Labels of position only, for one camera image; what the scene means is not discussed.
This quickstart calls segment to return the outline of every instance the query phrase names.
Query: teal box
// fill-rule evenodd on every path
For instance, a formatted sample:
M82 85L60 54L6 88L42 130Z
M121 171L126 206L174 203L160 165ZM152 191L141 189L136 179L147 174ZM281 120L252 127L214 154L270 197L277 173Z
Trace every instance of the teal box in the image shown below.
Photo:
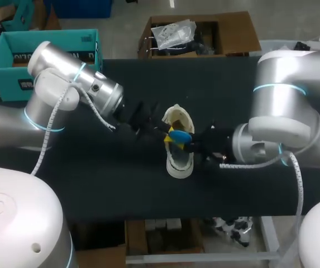
M16 13L12 20L0 22L0 35L2 32L28 31L35 5L32 0L0 0L0 7L15 4Z
M3 32L0 36L0 97L3 101L27 101L33 91L33 77L26 64L43 41L50 41L75 58L102 71L98 30ZM12 67L13 63L24 67Z

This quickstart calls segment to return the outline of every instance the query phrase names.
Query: black table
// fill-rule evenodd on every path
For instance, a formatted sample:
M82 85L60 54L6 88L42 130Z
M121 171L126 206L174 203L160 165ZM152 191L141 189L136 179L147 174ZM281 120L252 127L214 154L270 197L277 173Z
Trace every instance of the black table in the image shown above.
M159 101L161 112L179 103L201 131L211 119L223 127L247 122L257 60L106 60L104 69L133 101ZM313 105L320 111L320 99ZM163 144L134 139L126 128L111 134L88 107L78 107L37 175L54 189L68 220L295 213L297 182L290 167L220 170L196 163L192 176L179 180L167 174ZM0 149L3 168L30 172L37 158L37 152ZM302 169L302 174L306 213L320 202L320 170Z

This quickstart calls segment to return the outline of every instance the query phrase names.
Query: yellow object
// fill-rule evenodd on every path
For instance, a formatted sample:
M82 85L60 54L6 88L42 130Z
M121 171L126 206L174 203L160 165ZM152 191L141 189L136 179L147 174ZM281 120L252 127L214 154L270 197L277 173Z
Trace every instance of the yellow object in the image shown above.
M172 138L169 137L168 134L166 135L166 137L165 137L165 139L164 139L164 142L174 142L174 143L175 143L178 147L180 147L181 149L184 148L184 144L183 144L183 143L176 143Z

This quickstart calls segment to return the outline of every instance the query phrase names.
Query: white sneaker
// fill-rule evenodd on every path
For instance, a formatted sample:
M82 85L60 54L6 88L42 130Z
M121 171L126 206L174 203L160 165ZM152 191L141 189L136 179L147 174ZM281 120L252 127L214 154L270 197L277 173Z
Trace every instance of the white sneaker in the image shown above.
M175 104L170 107L162 119L163 122L171 125L175 130L182 130L194 133L194 126L188 112ZM172 142L165 142L167 151L166 167L168 173L177 179L184 179L193 171L193 153L188 153Z

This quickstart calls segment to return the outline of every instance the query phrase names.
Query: cable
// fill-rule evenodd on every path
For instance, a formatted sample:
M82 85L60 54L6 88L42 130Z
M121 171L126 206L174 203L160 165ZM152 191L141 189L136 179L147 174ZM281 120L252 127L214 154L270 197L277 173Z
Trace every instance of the cable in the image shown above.
M42 144L42 149L41 149L41 152L39 154L39 157L38 157L38 160L37 160L37 163L35 165L35 167L33 168L32 172L31 172L31 175L35 176L36 173L38 172L38 169L39 167L41 166L42 162L43 162L43 158L46 154L46 150L47 150L47 145L48 145L48 141L49 141L49 136L50 136L50 133L51 133L51 130L52 130L52 125L53 125L53 120L55 118L55 115L57 114L57 111L58 111L58 108L61 104L61 102L63 101L66 93L68 92L68 90L70 88L75 88L75 89L78 89L80 90L83 95L85 96L85 98L87 99L90 107L92 108L93 112L95 113L95 115L98 117L98 119L111 131L114 131L116 128L109 124L108 122L106 122L102 117L101 115L99 114L99 112L97 111L97 109L95 108L94 104L92 103L91 99L89 98L89 96L87 95L87 93L85 92L84 89L82 89L78 84L76 84L75 82L72 82L70 83L67 88L62 92L61 96L59 97L57 103L55 104L53 110L52 110L52 113L49 117L49 121L48 121L48 125L47 125L47 129L45 131L45 134L44 134L44 139L43 139L43 144Z
M92 100L89 98L88 94L86 93L86 91L79 87L77 84L74 85L74 88L81 91L84 95L84 97L86 98L87 102L89 103L91 109L93 110L93 112L95 113L95 115L98 117L98 119L103 123L104 126L106 126L107 128L109 128L109 130L114 131L116 130L115 126L109 124L108 122L106 122L104 120L104 118L101 117L101 115L99 114L98 110L96 109L96 107L94 106Z
M318 114L318 118L319 118L319 122L318 122L318 130L316 132L316 135L315 137L309 142L309 144L307 146L305 146L304 148L302 148L301 150L299 151L296 151L294 153L294 155L300 155L302 154L303 152L306 152L307 150L309 150L317 141L318 139L320 138L320 115Z
M39 157L38 157L38 160L37 160L37 163L35 165L35 167L33 168L32 172L31 172L31 175L35 176L39 167L41 166L42 164L42 161L43 161L43 158L44 158L44 155L46 154L46 150L47 150L47 145L48 145L48 141L49 141L49 136L50 136L50 133L51 133L51 130L52 130L52 125L53 125L53 120L55 118L55 115L57 114L57 111L58 111L58 108L59 108L59 105L61 104L61 102L63 101L66 93L68 92L69 88L72 87L73 85L72 84L69 84L67 86L67 88L62 92L61 96L59 97L57 103L55 104L53 110L52 110L52 113L49 117L49 120L48 120L48 125L47 125L47 129L46 129L46 132L44 134L44 139L43 139L43 144L42 144L42 149L41 149L41 152L39 154Z
M277 157L273 158L272 160L255 165L232 165L232 164L220 164L219 167L221 169L259 169L264 168L266 166L270 166L273 163L279 161L284 155L289 156L291 162L293 163L293 167L295 170L296 180L298 183L298 206L296 210L296 220L295 220L295 231L298 235L299 227L301 223L301 213L303 211L303 204L304 204L304 187L303 187L303 179L301 175L301 170L299 166L299 162L296 159L295 155L292 152L283 152L282 154L278 155Z

